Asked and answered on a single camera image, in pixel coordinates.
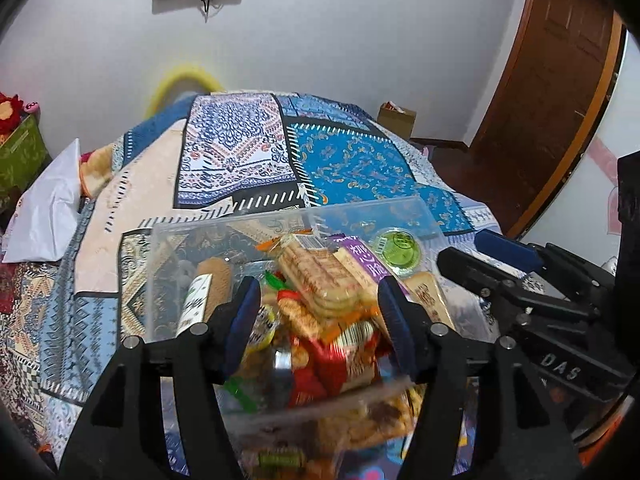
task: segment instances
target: bed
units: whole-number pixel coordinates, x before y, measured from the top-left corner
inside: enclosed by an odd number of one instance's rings
[[[427,158],[359,107],[308,94],[190,97],[82,159],[78,229],[55,264],[4,266],[0,397],[59,462],[82,404],[123,336],[145,334],[156,222],[419,195],[449,245],[498,230]],[[212,243],[212,240],[201,240]]]

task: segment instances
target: snack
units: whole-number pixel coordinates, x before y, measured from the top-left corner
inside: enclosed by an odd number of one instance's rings
[[[264,320],[256,320],[252,335],[261,332],[257,325],[262,322]],[[216,389],[223,415],[280,410],[288,406],[294,383],[289,330],[276,322],[273,331],[268,332],[271,337],[269,343],[264,345],[263,339],[260,343],[263,348],[250,349],[247,346],[238,371],[226,380],[224,391]]]
[[[302,340],[291,337],[291,370],[293,373],[293,389],[289,406],[301,406],[314,400],[327,397],[327,391],[316,376],[315,363]]]
[[[246,344],[246,352],[257,352],[267,348],[273,340],[276,326],[276,315],[273,309],[268,304],[262,305],[255,317],[254,327]]]
[[[222,258],[208,258],[198,264],[178,321],[176,335],[194,323],[207,322],[231,292],[231,267]]]
[[[274,290],[284,290],[285,288],[289,288],[286,283],[281,278],[282,274],[280,272],[274,273],[269,272],[268,270],[264,271],[264,281]]]
[[[320,317],[340,317],[359,306],[357,280],[314,235],[286,235],[280,240],[280,269]]]
[[[309,339],[316,339],[322,332],[320,323],[295,297],[279,293],[278,309],[287,318],[297,334]]]
[[[313,232],[313,229],[298,229],[295,231],[291,231],[291,234],[311,234]],[[270,251],[272,251],[274,248],[277,247],[277,245],[280,243],[280,239],[282,238],[282,236],[276,236],[273,238],[270,238],[269,240],[267,240],[266,242],[262,242],[260,244],[256,245],[256,249],[258,249],[259,251],[262,251],[263,253],[268,253]]]
[[[432,322],[444,323],[453,330],[456,329],[438,280],[433,274],[426,271],[418,272],[405,279],[404,284],[411,291],[412,299],[424,307]]]
[[[322,341],[324,345],[330,345],[352,324],[374,316],[380,316],[380,310],[377,307],[354,310],[342,317],[334,319],[322,329],[322,332],[320,333],[320,341]]]
[[[362,304],[375,308],[375,311],[372,311],[371,317],[378,328],[382,330],[386,339],[390,340],[382,314],[377,310],[378,283],[382,278],[392,276],[393,273],[385,267],[369,247],[357,236],[334,235],[329,237],[329,240],[338,245],[338,250],[334,253],[334,256],[362,287],[360,293]],[[408,291],[402,286],[402,283],[400,287],[408,294]]]
[[[411,406],[406,394],[402,394],[361,409],[320,418],[318,444],[324,453],[367,449],[408,435],[414,426]]]
[[[235,439],[242,468],[252,480],[334,480],[340,454],[316,445],[316,424],[271,428]]]
[[[376,349],[380,331],[369,321],[347,327],[330,345],[300,338],[315,362],[315,373],[329,396],[366,386],[377,377]]]
[[[399,228],[379,232],[373,241],[373,250],[401,278],[411,275],[422,257],[418,240]]]

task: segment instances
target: wooden floor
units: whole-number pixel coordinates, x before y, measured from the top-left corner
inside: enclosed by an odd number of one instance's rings
[[[529,189],[517,177],[518,168],[511,168],[508,160],[436,148],[431,163],[442,179],[457,192],[487,204],[503,233],[515,224],[535,197],[535,190]]]

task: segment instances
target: cardboard box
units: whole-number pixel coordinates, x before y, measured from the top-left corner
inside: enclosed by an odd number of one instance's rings
[[[24,191],[51,161],[33,115],[22,121],[0,146],[0,227],[14,212]]]
[[[415,112],[404,107],[402,110],[406,113],[388,110],[388,108],[381,106],[377,122],[404,140],[409,140],[411,132],[414,130]]]

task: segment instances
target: red snack package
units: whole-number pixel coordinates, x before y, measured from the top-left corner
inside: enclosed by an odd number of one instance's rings
[[[290,336],[291,342],[291,371],[293,373],[293,390],[289,407],[300,406],[324,399],[327,396],[322,383],[316,377],[314,362],[302,345],[302,340],[295,335]]]
[[[379,343],[380,331],[370,320],[348,326],[327,346],[317,339],[300,339],[312,357],[316,376],[331,397],[376,379]]]

